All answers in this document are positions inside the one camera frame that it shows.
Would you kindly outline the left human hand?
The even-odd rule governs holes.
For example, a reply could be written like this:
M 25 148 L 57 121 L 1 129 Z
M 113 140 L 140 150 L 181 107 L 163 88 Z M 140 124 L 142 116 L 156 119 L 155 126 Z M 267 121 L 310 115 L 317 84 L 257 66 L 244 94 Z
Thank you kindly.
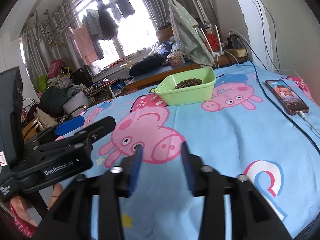
M 48 210 L 54 205 L 57 201 L 61 193 L 63 192 L 63 187 L 61 184 L 57 183 L 53 186 L 53 194 L 50 199 L 49 205 L 47 207 Z M 29 223 L 33 227 L 37 227 L 37 223 L 32 219 L 27 211 L 27 202 L 20 196 L 16 196 L 10 200 L 10 204 L 12 205 L 13 209 L 15 210 L 16 214 L 20 219 Z

